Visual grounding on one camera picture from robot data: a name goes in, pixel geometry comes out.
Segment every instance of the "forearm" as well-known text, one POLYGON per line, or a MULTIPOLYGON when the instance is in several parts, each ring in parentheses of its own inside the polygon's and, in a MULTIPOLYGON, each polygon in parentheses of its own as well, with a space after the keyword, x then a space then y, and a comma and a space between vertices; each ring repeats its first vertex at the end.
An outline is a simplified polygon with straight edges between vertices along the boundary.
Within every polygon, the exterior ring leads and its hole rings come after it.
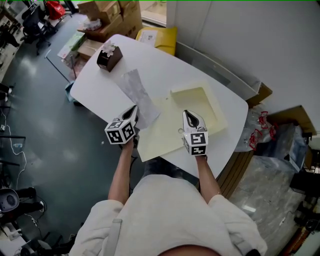
POLYGON ((198 166, 201 195, 208 204, 211 198, 221 194, 221 191, 205 157, 196 156, 195 159, 198 166))
POLYGON ((108 200, 116 200, 123 205, 129 198, 130 184, 130 164, 133 146, 126 145, 123 147, 118 166, 113 175, 113 180, 110 186, 108 200))

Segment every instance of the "desk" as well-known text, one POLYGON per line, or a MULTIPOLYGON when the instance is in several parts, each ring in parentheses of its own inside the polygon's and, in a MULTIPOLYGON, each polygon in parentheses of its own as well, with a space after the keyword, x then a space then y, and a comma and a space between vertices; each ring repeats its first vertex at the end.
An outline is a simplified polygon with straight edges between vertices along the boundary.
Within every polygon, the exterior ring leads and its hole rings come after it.
MULTIPOLYGON (((100 51, 97 50, 75 80, 70 92, 72 97, 106 122, 110 122, 133 105, 115 83, 126 72, 138 69, 142 84, 151 98, 166 97, 173 86, 207 80, 228 123, 228 128, 209 138, 208 163, 217 177, 239 141, 247 117, 247 103, 212 77, 172 55, 118 34, 110 40, 120 47, 123 58, 109 73, 98 67, 100 51)), ((198 177, 196 160, 188 155, 184 147, 161 157, 198 177)))

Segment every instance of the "white label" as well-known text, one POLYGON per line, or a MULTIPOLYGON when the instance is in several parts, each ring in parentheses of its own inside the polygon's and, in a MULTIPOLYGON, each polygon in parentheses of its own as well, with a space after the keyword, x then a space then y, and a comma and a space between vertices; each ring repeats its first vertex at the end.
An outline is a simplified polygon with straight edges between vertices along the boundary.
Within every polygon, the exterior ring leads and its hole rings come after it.
POLYGON ((156 30, 143 30, 141 32, 141 35, 140 35, 138 41, 143 42, 143 43, 150 45, 152 47, 155 47, 157 33, 158 33, 158 31, 156 31, 156 30))

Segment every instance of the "gray paper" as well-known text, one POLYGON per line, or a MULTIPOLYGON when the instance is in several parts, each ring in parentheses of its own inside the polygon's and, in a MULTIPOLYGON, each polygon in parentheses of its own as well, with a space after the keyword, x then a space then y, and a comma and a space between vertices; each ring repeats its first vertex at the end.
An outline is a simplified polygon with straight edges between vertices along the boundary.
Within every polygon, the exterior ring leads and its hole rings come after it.
POLYGON ((117 81, 119 88, 138 106, 138 129, 145 129, 160 115, 160 111, 153 104, 141 83, 137 69, 129 71, 117 81))

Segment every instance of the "sleeve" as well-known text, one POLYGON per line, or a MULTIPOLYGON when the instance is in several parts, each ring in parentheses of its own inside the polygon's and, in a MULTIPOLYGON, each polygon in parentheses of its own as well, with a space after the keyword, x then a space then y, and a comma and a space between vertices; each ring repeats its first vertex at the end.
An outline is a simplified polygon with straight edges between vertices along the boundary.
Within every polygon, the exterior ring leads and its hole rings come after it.
POLYGON ((97 256, 109 235, 113 220, 124 205, 116 200, 98 202, 78 231, 69 256, 97 256))
POLYGON ((241 239, 262 256, 265 255, 267 244, 260 236, 256 223, 247 214, 220 194, 211 198, 208 205, 224 222, 233 243, 241 239))

